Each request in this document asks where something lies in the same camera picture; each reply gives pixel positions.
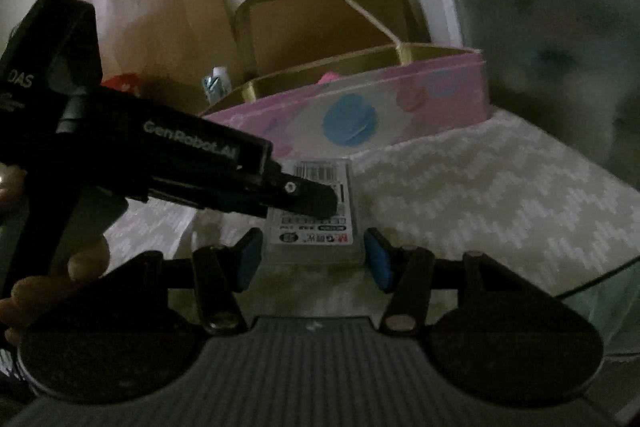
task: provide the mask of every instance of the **cardboard box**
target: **cardboard box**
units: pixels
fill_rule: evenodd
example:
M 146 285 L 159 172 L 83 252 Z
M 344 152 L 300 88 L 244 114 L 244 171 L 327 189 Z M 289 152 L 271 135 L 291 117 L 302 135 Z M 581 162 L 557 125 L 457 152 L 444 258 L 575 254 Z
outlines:
M 407 0 L 355 0 L 401 40 L 415 26 Z M 344 0 L 247 0 L 236 12 L 246 80 L 327 57 L 388 44 Z
M 94 4 L 104 77 L 137 73 L 142 94 L 197 114 L 209 105 L 201 80 L 226 66 L 243 77 L 224 0 L 86 0 Z

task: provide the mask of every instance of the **screw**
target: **screw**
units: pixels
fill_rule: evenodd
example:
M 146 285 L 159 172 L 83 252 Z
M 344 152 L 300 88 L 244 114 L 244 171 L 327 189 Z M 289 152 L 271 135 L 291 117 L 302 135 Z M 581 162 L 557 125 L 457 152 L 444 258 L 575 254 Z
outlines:
M 240 319 L 231 312 L 219 312 L 209 319 L 209 326 L 218 331 L 229 331 L 240 325 Z
M 407 333 L 415 328 L 415 319 L 411 315 L 391 315 L 385 319 L 385 326 L 397 333 Z

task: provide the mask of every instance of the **red object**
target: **red object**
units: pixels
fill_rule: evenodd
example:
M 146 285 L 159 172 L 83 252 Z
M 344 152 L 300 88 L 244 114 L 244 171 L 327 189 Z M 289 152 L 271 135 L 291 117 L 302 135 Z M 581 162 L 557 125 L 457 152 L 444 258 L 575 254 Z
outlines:
M 103 80 L 101 84 L 116 91 L 130 92 L 135 96 L 140 96 L 140 79 L 135 73 L 112 76 L 107 80 Z

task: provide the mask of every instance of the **small bottle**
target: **small bottle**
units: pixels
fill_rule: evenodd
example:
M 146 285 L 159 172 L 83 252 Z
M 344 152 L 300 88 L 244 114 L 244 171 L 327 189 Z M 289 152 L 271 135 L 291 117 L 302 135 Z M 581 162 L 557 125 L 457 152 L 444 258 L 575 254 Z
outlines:
M 224 98 L 233 89 L 226 68 L 213 68 L 211 74 L 202 79 L 202 86 L 210 104 Z

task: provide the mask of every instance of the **barcode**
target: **barcode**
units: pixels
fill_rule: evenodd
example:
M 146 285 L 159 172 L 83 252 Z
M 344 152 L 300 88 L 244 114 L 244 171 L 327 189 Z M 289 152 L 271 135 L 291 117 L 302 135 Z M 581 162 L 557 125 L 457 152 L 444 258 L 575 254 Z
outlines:
M 335 165 L 296 165 L 296 176 L 313 182 L 335 182 L 338 179 Z

